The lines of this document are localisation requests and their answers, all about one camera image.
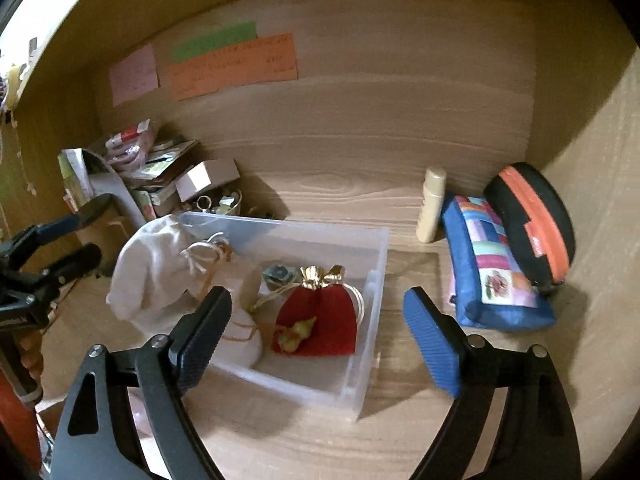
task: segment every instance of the small cardboard box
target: small cardboard box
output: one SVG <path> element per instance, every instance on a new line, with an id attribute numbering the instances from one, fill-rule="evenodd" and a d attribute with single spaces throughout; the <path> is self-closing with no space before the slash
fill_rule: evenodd
<path id="1" fill-rule="evenodd" d="M 209 189 L 224 186 L 239 178 L 238 168 L 232 158 L 205 160 L 187 171 L 175 183 L 180 200 L 186 202 Z"/>

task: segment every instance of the sticky note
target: sticky note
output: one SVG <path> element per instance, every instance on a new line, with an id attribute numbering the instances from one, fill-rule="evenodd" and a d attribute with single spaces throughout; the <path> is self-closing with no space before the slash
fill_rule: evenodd
<path id="1" fill-rule="evenodd" d="M 193 38 L 192 40 L 175 46 L 174 63 L 187 61 L 209 50 L 216 50 L 236 43 L 255 40 L 257 37 L 255 22 L 240 23 L 239 25 L 221 28 L 206 36 Z"/>
<path id="2" fill-rule="evenodd" d="M 113 106 L 158 88 L 156 59 L 149 43 L 109 69 Z"/>
<path id="3" fill-rule="evenodd" d="M 172 95 L 180 101 L 230 86 L 298 78 L 293 34 L 279 34 L 212 50 L 170 66 Z"/>

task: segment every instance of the green sticky note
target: green sticky note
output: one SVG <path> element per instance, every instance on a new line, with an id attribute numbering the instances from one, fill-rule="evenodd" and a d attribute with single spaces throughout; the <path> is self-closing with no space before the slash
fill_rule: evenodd
<path id="1" fill-rule="evenodd" d="M 255 40 L 255 22 L 240 23 L 231 27 L 221 28 L 206 36 L 193 38 L 174 47 L 174 63 L 180 63 L 200 56 L 209 50 L 217 50 L 228 45 Z"/>

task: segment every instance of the bolt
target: bolt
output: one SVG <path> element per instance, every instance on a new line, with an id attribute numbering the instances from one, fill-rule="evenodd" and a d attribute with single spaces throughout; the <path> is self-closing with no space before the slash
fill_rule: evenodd
<path id="1" fill-rule="evenodd" d="M 169 341 L 169 336 L 165 334 L 158 334 L 151 338 L 151 346 L 153 348 L 162 348 Z"/>
<path id="2" fill-rule="evenodd" d="M 91 350 L 89 350 L 89 357 L 98 357 L 104 350 L 104 346 L 102 345 L 93 345 Z"/>
<path id="3" fill-rule="evenodd" d="M 486 341 L 485 341 L 484 337 L 482 337 L 481 335 L 478 335 L 478 334 L 472 334 L 470 336 L 467 336 L 466 337 L 466 341 L 473 348 L 482 348 L 486 344 Z"/>
<path id="4" fill-rule="evenodd" d="M 543 347 L 542 345 L 533 345 L 531 347 L 531 351 L 533 352 L 533 355 L 535 355 L 536 357 L 546 357 L 548 352 L 546 351 L 546 348 Z"/>

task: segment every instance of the clear plastic container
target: clear plastic container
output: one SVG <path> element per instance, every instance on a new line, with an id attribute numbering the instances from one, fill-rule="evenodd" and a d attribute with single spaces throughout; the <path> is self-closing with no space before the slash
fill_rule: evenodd
<path id="1" fill-rule="evenodd" d="M 196 237 L 223 232 L 233 250 L 263 269 L 275 262 L 288 266 L 345 267 L 344 281 L 358 288 L 365 316 L 358 329 L 356 353 L 350 357 L 283 357 L 265 349 L 253 368 L 216 361 L 215 366 L 302 404 L 321 404 L 357 417 L 369 383 L 378 332 L 385 278 L 388 229 L 350 227 L 214 216 L 186 212 L 180 222 Z M 268 293 L 263 283 L 261 293 Z M 271 301 L 255 314 L 260 322 L 274 322 L 285 298 Z"/>

